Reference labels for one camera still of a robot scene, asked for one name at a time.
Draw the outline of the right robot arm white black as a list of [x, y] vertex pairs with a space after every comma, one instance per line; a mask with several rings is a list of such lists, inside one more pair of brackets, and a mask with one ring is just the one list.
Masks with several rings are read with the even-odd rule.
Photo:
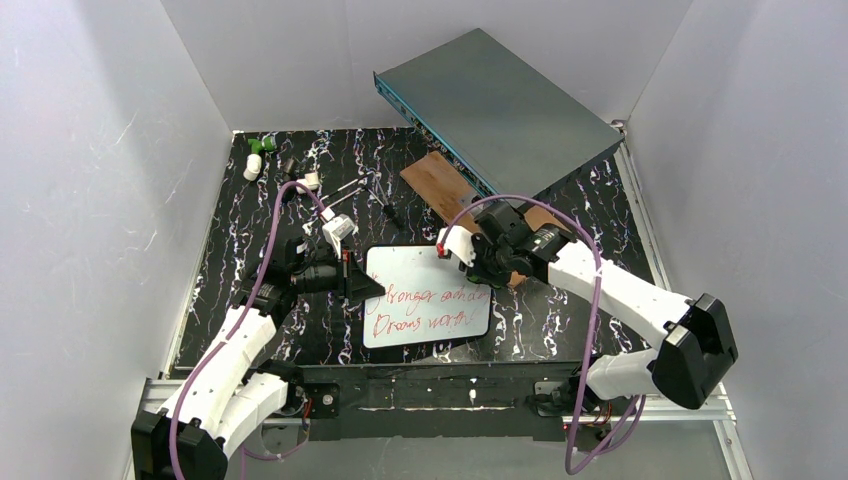
[[658, 394], [697, 410], [738, 359], [725, 305], [710, 294], [697, 299], [656, 286], [603, 259], [593, 241], [583, 241], [576, 224], [533, 227], [496, 195], [467, 210], [477, 226], [455, 223], [442, 229], [437, 252], [455, 256], [471, 283], [501, 288], [513, 274], [576, 294], [621, 321], [648, 344], [618, 355], [589, 356], [550, 404], [572, 401], [588, 412], [619, 397]]

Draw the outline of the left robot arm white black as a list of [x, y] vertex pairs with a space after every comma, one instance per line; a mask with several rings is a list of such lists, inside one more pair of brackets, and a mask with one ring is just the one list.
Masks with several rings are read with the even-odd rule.
[[304, 238], [268, 247], [241, 282], [210, 348], [155, 411], [131, 426], [138, 479], [223, 479], [233, 453], [269, 416], [296, 399], [300, 368], [253, 365], [302, 294], [334, 293], [357, 304], [385, 288], [358, 265], [347, 245]]

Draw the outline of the small whiteboard red writing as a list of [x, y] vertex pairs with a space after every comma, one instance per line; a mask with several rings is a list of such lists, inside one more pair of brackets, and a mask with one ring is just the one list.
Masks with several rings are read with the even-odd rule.
[[433, 245], [373, 246], [366, 273], [385, 294], [363, 304], [362, 343], [380, 349], [479, 337], [490, 329], [493, 289], [469, 282]]

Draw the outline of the white pipe elbow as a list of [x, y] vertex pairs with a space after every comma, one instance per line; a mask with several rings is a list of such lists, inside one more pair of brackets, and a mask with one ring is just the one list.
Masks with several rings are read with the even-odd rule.
[[248, 182], [256, 181], [263, 171], [263, 158], [259, 154], [250, 154], [246, 158], [243, 177]]

